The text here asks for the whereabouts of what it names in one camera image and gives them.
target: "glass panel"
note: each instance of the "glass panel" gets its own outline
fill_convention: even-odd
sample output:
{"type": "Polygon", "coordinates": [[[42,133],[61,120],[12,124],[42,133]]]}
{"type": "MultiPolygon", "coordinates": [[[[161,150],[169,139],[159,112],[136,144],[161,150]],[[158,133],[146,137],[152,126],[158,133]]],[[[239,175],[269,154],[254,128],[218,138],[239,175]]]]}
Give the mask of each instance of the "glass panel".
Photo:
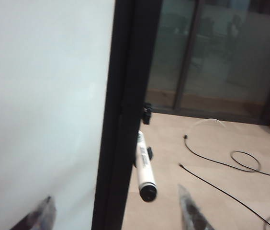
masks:
{"type": "Polygon", "coordinates": [[[164,0],[146,101],[172,107],[194,8],[193,0],[164,0]]]}
{"type": "Polygon", "coordinates": [[[270,92],[270,3],[207,0],[181,107],[259,118],[270,92]]]}

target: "floor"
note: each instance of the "floor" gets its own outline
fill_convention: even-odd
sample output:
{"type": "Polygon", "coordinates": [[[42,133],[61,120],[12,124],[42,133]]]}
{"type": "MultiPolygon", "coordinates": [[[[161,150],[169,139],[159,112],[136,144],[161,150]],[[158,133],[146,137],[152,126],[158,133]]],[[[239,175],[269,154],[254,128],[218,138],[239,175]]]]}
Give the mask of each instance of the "floor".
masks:
{"type": "MultiPolygon", "coordinates": [[[[141,200],[136,169],[133,168],[123,230],[182,230],[178,184],[186,187],[200,211],[215,230],[262,230],[263,222],[239,203],[200,181],[178,166],[182,163],[193,173],[240,199],[264,218],[270,217],[270,177],[260,173],[240,172],[198,158],[186,150],[188,144],[203,156],[235,164],[230,151],[241,150],[256,156],[262,171],[270,173],[270,129],[267,126],[206,121],[191,129],[201,119],[153,114],[149,126],[142,125],[147,146],[154,153],[152,167],[158,196],[152,203],[141,200]]],[[[253,160],[238,157],[250,167],[253,160]]]]}

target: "black cap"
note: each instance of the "black cap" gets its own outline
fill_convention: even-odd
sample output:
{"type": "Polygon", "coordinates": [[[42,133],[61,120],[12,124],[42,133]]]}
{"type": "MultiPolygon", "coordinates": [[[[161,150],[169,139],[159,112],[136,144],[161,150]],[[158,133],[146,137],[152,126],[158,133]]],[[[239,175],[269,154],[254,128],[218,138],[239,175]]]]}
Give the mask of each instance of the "black cap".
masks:
{"type": "Polygon", "coordinates": [[[155,186],[153,185],[146,185],[142,189],[140,189],[140,196],[143,199],[143,201],[151,202],[155,200],[157,195],[157,190],[155,186]]]}

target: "black bracket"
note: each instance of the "black bracket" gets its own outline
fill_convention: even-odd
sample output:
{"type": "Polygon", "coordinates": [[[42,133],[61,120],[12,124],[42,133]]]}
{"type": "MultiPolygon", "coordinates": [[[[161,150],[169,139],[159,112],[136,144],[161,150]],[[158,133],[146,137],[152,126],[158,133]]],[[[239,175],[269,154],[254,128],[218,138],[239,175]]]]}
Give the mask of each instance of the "black bracket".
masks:
{"type": "Polygon", "coordinates": [[[152,104],[151,103],[144,103],[144,108],[143,108],[143,114],[141,119],[143,120],[143,123],[145,125],[150,124],[150,118],[152,116],[152,104]]]}

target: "glass door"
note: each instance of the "glass door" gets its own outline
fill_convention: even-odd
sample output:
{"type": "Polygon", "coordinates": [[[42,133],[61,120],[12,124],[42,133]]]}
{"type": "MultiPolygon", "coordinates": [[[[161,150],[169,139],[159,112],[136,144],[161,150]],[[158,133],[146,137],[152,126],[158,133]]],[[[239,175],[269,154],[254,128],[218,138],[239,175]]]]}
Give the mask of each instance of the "glass door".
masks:
{"type": "Polygon", "coordinates": [[[269,97],[269,1],[164,0],[146,94],[157,111],[256,123],[269,97]]]}
{"type": "Polygon", "coordinates": [[[146,92],[153,105],[174,105],[194,7],[193,0],[163,0],[146,92]]]}

